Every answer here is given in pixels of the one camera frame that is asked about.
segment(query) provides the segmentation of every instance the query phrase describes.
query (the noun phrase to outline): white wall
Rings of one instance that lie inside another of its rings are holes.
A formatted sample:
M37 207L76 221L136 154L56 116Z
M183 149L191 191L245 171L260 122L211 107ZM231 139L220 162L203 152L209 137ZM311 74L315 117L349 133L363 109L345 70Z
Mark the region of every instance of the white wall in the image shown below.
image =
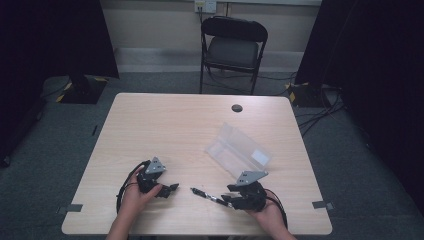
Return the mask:
M193 1L102 0L115 48L200 49L200 20ZM217 3L217 15L227 4ZM267 51L303 52L319 6L230 3L230 16L255 20L269 33Z

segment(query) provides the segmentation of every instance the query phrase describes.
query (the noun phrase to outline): gray tape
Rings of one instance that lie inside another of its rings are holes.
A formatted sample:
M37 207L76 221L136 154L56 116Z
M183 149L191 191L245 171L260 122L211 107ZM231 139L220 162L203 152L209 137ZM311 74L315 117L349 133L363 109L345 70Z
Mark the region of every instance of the gray tape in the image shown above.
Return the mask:
M314 209L317 209L317 208L326 208L327 210L333 210L334 209L333 203L331 203L331 202L326 203L324 201L312 202L312 206L314 206Z
M67 212L81 212L82 204L69 204L67 207L59 207L57 214L66 215Z

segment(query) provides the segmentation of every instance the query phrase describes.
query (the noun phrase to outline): person's right hand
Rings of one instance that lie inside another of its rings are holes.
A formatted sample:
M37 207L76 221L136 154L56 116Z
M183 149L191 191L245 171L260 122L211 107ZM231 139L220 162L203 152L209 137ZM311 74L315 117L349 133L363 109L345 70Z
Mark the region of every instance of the person's right hand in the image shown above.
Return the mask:
M271 192L265 190L267 196L277 200ZM268 233L273 239L296 239L287 230L284 225L283 216L279 207L271 200L267 199L264 209L260 212L253 210L246 211L250 216L254 217L262 229Z

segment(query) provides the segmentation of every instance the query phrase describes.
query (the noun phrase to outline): wooden tabletop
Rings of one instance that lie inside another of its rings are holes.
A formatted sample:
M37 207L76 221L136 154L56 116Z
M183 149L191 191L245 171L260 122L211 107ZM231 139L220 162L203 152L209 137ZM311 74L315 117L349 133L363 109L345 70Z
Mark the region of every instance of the wooden tabletop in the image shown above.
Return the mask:
M239 104L243 111L231 107ZM272 154L268 176L293 234L325 235L332 226L290 103L283 97L118 94L68 212L65 234L107 234L116 217L116 195L128 173L157 156L166 166L158 182L179 183L168 199L153 199L133 225L139 235L263 235L244 211L195 196L191 187L219 197L235 178L206 151L224 123L236 127Z

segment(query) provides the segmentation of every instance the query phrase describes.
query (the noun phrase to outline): chair seat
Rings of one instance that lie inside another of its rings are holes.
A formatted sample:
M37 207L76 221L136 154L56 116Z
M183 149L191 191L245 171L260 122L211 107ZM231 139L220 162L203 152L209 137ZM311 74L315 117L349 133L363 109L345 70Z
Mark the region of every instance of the chair seat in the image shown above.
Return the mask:
M256 42L214 37L209 45L205 62L254 69L258 49Z

